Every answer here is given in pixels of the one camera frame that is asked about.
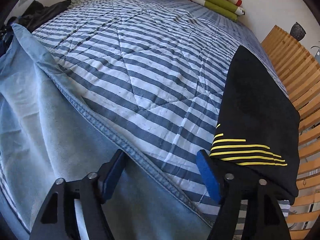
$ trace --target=wooden bed frame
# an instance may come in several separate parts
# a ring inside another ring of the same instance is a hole
[[[315,158],[315,154],[320,152],[320,65],[298,41],[276,25],[261,45],[286,87],[290,101],[300,114],[299,196],[293,206],[308,207],[320,202],[320,173],[309,175],[310,171],[320,168],[320,157]],[[289,214],[287,223],[314,221],[319,215],[320,210]],[[309,231],[291,230],[291,238],[304,239]]]

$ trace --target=striped mattress cover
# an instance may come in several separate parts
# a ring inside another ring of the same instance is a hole
[[[195,164],[209,152],[228,68],[239,45],[285,88],[253,33],[188,0],[73,0],[33,32],[87,105],[144,152],[207,218]],[[280,202],[288,215],[288,202]],[[242,233],[246,202],[236,235]]]

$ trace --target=bolt head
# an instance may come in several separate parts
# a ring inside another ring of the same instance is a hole
[[[57,184],[57,185],[60,185],[60,184],[62,184],[62,183],[64,183],[64,179],[63,179],[63,178],[58,178],[58,179],[56,179],[56,181],[55,181],[55,184]]]
[[[228,180],[233,180],[235,178],[235,176],[231,173],[227,173],[226,175],[224,175],[224,177]]]
[[[96,178],[97,176],[98,176],[98,174],[97,174],[96,172],[91,172],[91,173],[88,174],[88,178],[89,178],[89,179],[94,179],[94,178]]]
[[[267,181],[265,179],[259,179],[259,184],[265,186],[267,185]]]

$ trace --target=yellow stripe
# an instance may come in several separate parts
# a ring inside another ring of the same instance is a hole
[[[213,138],[213,140],[214,140],[215,138],[219,137],[219,136],[223,136],[223,133],[217,134],[217,135]]]
[[[221,145],[221,146],[212,147],[211,150],[214,150],[214,149],[222,149],[222,148],[243,148],[243,147],[263,147],[263,148],[267,148],[268,150],[270,150],[270,147],[268,147],[268,146],[266,146],[266,145],[262,145],[262,144]]]
[[[287,166],[288,164],[282,163],[237,163],[238,165],[277,165],[277,166]]]
[[[262,150],[211,153],[209,156],[216,156],[216,155],[222,155],[222,154],[233,154],[233,153],[240,153],[240,154],[241,153],[265,153],[265,154],[270,154],[270,155],[275,156],[275,157],[282,158],[280,155],[276,155],[274,153],[266,152],[266,151],[262,151]]]
[[[245,142],[245,139],[221,139],[214,141],[212,144],[215,144],[217,142]]]
[[[285,160],[279,160],[275,158],[270,157],[264,157],[264,156],[243,156],[243,157],[230,157],[230,158],[224,158],[223,161],[232,161],[232,160],[240,160],[240,159],[264,159],[264,160],[272,160],[272,161],[279,161],[279,162],[285,162]]]

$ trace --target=blue gripper pad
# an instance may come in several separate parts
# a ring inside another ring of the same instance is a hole
[[[208,162],[212,160],[204,150],[197,152],[196,164],[200,171],[201,177],[205,186],[207,187],[209,196],[218,204],[221,200],[219,183],[213,174]]]

